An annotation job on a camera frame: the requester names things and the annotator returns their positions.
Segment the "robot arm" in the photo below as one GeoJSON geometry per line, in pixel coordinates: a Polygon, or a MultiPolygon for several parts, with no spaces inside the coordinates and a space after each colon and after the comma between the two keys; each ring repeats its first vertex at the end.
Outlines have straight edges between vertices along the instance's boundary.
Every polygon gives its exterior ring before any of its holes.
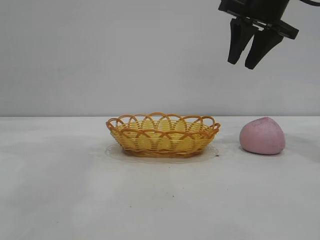
{"type": "MultiPolygon", "coordinates": [[[[312,6],[320,2],[300,0],[312,6]]],[[[281,20],[289,0],[221,0],[219,10],[235,16],[231,20],[228,62],[236,64],[250,39],[253,43],[245,66],[254,69],[284,37],[295,39],[299,30],[281,20]]]]}

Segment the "white backdrop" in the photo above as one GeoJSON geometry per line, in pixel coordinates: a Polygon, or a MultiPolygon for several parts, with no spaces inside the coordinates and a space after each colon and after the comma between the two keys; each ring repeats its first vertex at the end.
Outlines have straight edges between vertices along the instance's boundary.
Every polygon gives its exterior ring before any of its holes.
{"type": "Polygon", "coordinates": [[[320,7],[254,70],[219,0],[1,0],[0,116],[320,115],[320,7]]]}

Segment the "white tabletop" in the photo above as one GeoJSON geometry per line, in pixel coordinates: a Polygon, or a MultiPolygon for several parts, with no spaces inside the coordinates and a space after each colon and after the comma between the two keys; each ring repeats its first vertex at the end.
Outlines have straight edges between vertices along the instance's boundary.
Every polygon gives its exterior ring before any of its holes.
{"type": "Polygon", "coordinates": [[[243,151],[242,126],[198,157],[129,157],[108,117],[0,118],[1,240],[319,240],[320,117],[273,117],[277,156],[243,151]]]}

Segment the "yellow basket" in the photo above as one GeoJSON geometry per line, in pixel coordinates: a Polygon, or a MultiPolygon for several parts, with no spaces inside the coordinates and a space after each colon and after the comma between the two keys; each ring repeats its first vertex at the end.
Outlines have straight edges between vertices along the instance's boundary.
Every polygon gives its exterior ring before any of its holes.
{"type": "Polygon", "coordinates": [[[152,158],[188,158],[200,154],[220,128],[211,116],[182,117],[161,112],[123,115],[105,124],[127,154],[152,158]]]}

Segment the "pink stress ball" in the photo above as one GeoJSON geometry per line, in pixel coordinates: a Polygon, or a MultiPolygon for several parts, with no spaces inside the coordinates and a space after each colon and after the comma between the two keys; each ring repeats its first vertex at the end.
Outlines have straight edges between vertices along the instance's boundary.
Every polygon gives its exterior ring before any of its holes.
{"type": "Polygon", "coordinates": [[[273,119],[263,117],[243,127],[240,144],[251,153],[275,155],[285,148],[286,139],[281,127],[273,119]]]}

